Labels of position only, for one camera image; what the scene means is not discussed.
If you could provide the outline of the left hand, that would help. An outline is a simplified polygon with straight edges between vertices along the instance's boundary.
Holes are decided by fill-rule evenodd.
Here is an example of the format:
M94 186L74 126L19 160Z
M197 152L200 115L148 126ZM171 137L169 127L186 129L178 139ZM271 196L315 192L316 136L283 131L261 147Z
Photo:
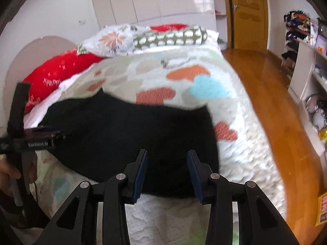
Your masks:
M1 155L1 191L4 192L7 196L12 197L12 188L11 188L11 179L19 179L21 177L20 172L18 169L12 165L8 160L6 155ZM37 178L37 154L34 153L33 155L33 161L30 165L30 171L29 171L29 183L34 183Z

